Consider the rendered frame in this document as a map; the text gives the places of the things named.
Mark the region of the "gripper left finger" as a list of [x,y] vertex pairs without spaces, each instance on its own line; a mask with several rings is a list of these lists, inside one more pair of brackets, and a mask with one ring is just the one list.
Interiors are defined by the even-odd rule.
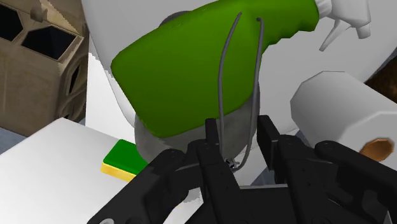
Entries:
[[216,120],[188,151],[168,149],[150,162],[87,224],[164,224],[172,210],[200,188],[204,203],[185,224],[246,224],[240,188],[219,152]]

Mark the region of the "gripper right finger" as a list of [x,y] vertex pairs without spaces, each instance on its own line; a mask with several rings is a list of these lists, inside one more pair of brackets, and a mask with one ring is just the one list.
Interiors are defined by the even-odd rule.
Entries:
[[397,171],[335,141],[306,146],[280,134],[267,115],[257,142],[291,202],[286,224],[397,224]]

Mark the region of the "green and yellow sponge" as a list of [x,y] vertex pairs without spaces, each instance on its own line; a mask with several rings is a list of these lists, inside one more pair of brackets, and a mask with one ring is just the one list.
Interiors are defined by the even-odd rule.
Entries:
[[146,166],[134,143],[119,139],[104,157],[101,172],[126,182],[134,179]]

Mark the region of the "white paper roll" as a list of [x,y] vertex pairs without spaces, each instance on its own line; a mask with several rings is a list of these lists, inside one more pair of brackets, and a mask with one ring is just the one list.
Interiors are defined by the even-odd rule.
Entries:
[[300,84],[291,117],[311,146],[329,140],[397,171],[397,103],[345,72]]

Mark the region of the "green spray bottle white trigger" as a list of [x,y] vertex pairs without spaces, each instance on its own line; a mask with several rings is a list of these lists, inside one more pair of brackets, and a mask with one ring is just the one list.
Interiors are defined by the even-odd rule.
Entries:
[[172,137],[239,109],[267,47],[324,17],[335,21],[326,44],[350,27],[370,35],[368,0],[217,0],[124,48],[111,72],[146,128]]

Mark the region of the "brown wicker basket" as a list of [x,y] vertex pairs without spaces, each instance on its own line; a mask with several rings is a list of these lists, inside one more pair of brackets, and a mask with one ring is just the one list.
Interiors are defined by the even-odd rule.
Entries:
[[88,34],[81,0],[0,0],[0,127],[85,116]]

